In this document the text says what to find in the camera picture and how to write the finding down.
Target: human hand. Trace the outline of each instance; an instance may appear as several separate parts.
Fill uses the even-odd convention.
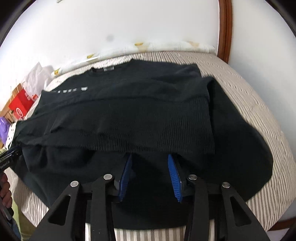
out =
[[[11,191],[9,190],[10,184],[8,182],[8,178],[5,173],[3,173],[0,176],[0,183],[1,183],[1,191],[0,191],[0,197],[2,198],[2,203],[7,208],[11,208],[12,206],[12,197],[11,197]]]

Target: red paper bag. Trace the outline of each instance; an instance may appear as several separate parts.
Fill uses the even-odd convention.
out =
[[[13,110],[14,116],[19,120],[26,116],[34,101],[22,89],[11,101],[8,107]]]

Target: wall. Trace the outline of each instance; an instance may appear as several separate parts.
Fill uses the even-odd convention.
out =
[[[40,62],[69,61],[130,42],[191,40],[218,46],[217,0],[37,0],[0,47],[0,109]]]
[[[265,0],[232,0],[229,64],[257,91],[296,156],[296,38]]]

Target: silver bolt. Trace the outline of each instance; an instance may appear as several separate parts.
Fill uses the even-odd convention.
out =
[[[190,180],[196,180],[196,179],[197,179],[197,176],[194,175],[194,174],[190,174],[190,175],[188,176],[188,178],[189,178]]]
[[[73,181],[73,182],[71,182],[71,187],[77,187],[78,186],[78,184],[79,184],[79,182],[78,181]]]
[[[224,183],[222,183],[222,187],[230,188],[230,184],[228,182],[224,182]]]
[[[104,175],[104,179],[105,180],[110,180],[111,178],[112,178],[112,175],[111,174]]]

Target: purple bag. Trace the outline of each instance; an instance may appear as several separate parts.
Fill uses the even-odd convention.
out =
[[[0,117],[0,139],[2,140],[3,144],[5,145],[8,131],[9,131],[10,123],[5,117]]]

